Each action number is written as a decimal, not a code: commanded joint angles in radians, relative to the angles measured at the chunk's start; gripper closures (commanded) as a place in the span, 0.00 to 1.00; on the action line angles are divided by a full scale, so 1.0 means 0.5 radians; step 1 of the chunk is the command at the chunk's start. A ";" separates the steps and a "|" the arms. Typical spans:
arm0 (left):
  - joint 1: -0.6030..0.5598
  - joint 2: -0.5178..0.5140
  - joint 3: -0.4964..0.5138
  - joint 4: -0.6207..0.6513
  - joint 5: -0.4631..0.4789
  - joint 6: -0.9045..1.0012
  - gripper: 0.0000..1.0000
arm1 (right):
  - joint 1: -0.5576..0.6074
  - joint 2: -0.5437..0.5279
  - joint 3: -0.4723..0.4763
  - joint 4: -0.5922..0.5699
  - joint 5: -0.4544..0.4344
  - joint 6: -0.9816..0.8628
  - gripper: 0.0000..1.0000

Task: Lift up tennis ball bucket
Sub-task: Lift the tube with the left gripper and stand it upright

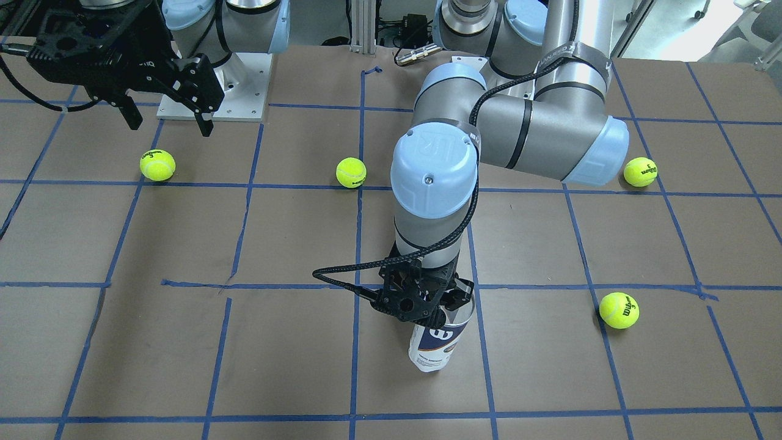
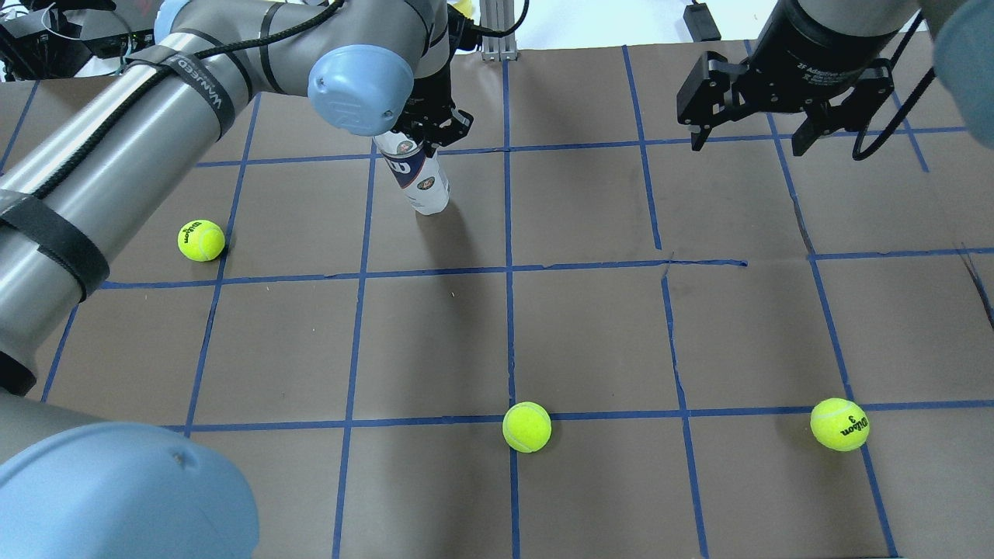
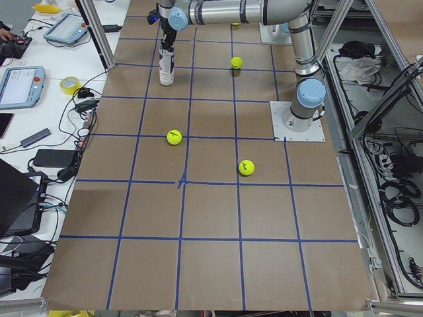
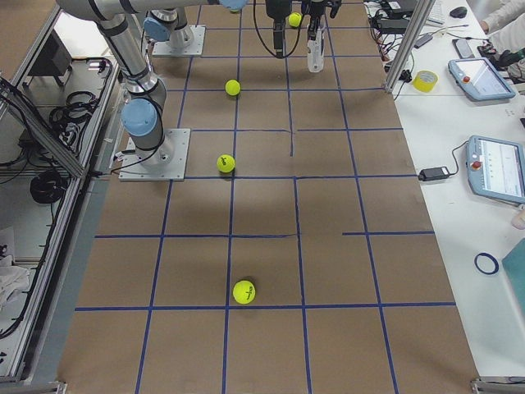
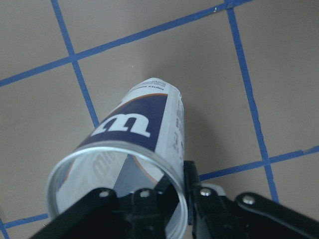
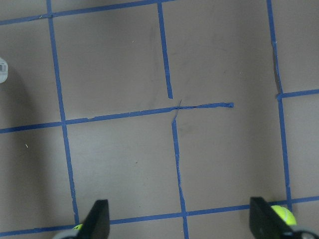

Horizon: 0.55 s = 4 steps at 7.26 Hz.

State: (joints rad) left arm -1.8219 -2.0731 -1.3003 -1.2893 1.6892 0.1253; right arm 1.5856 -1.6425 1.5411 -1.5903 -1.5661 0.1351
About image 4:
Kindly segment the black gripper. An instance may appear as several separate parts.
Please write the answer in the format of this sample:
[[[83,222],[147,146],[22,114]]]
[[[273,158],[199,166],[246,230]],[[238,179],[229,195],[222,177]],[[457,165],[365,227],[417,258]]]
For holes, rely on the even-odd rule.
[[[266,14],[273,21],[272,39],[276,57],[284,57],[285,23],[286,18],[292,12],[289,0],[266,0]]]
[[[321,27],[321,18],[325,15],[327,8],[330,8],[331,19],[334,19],[340,9],[340,0],[305,0],[301,2],[301,12],[304,16],[310,17],[308,24],[308,40],[315,40],[317,32]]]

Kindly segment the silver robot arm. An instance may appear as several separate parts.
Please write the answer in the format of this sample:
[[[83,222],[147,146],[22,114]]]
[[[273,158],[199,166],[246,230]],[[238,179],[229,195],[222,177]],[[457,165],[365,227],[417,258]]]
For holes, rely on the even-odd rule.
[[[303,16],[310,16],[307,29],[308,41],[317,42],[321,39],[321,18],[324,16],[326,8],[330,8],[330,18],[335,18],[342,1],[302,1],[301,17],[299,23],[302,24]],[[272,34],[273,46],[276,50],[274,57],[286,57],[284,52],[285,44],[285,21],[292,12],[291,1],[266,1],[266,14],[273,20]],[[187,27],[187,20],[181,8],[176,7],[167,9],[152,10],[149,16],[144,19],[144,29],[148,36],[157,42],[167,42],[174,38],[176,30],[183,30]]]
[[[167,156],[168,145],[162,126],[166,88],[151,70],[142,50],[129,30],[127,15],[152,12],[144,19],[149,35],[157,41],[169,40],[172,32],[186,27],[178,20],[179,9],[192,6],[221,6],[239,11],[246,1],[59,1],[67,14],[98,27],[115,56],[126,80],[131,100],[124,106],[121,121],[135,144],[140,163],[153,166]]]

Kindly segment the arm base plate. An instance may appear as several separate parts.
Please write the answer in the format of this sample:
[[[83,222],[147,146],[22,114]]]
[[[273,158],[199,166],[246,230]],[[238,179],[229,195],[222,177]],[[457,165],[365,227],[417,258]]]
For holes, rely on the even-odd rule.
[[[187,25],[174,30],[167,41],[156,42],[153,46],[154,57],[193,57],[203,52],[205,25]]]
[[[123,170],[119,172],[121,181],[183,181],[189,150],[190,129],[165,129],[165,139],[158,151],[147,160],[148,154],[135,149],[129,137],[127,149],[133,153],[123,158]]]

